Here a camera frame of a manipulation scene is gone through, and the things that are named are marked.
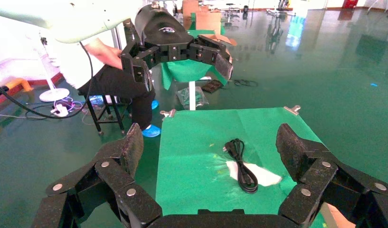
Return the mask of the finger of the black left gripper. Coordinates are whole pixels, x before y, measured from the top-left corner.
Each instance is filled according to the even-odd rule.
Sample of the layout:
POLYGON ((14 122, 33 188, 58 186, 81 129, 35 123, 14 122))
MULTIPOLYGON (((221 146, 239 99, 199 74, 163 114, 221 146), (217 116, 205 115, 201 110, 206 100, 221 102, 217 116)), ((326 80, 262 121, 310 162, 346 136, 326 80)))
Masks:
POLYGON ((123 22, 126 47, 121 52, 122 66, 125 72, 131 73, 136 83, 153 90, 151 68, 160 62, 159 48, 146 47, 140 40, 131 19, 123 22))
POLYGON ((226 46, 204 35, 198 35, 188 45, 187 57, 190 60, 212 65, 221 76, 229 80, 232 76, 233 65, 226 46))

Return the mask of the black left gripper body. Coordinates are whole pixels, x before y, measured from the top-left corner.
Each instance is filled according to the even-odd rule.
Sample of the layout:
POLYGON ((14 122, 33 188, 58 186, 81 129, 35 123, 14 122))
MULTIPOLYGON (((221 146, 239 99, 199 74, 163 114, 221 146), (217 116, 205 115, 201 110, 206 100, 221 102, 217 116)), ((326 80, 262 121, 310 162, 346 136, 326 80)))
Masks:
POLYGON ((152 62, 189 58, 188 48, 194 37, 167 10, 152 5, 142 7, 135 17, 135 28, 142 50, 148 52, 151 48, 155 49, 152 51, 152 62))

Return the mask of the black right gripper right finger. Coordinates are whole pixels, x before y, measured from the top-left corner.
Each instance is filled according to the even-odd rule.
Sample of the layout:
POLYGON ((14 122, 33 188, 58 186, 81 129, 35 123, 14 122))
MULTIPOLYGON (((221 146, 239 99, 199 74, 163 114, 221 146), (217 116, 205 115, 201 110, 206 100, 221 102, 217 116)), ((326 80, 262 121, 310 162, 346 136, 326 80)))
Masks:
POLYGON ((276 147, 296 183, 278 214, 308 228, 324 203, 358 228, 388 228, 388 183, 339 161, 322 143, 299 137, 286 123, 276 147))

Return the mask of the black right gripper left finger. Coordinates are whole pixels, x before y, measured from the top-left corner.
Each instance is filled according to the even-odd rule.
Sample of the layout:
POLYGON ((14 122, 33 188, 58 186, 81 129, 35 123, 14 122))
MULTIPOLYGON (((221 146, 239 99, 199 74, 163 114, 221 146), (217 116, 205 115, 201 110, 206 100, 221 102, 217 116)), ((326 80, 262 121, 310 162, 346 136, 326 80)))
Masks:
POLYGON ((125 228, 148 227, 162 209, 134 179, 143 146, 141 129, 133 124, 89 163, 48 185, 32 227, 78 228, 105 203, 125 228))

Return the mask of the bare person hand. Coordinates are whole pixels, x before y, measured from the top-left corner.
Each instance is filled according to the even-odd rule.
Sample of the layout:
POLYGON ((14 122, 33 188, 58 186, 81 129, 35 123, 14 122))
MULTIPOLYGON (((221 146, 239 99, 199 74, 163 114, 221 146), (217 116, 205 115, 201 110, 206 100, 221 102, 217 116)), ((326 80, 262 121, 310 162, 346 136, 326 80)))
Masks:
POLYGON ((122 50, 104 44, 99 38, 91 40, 85 45, 85 49, 102 63, 123 70, 120 58, 122 50))

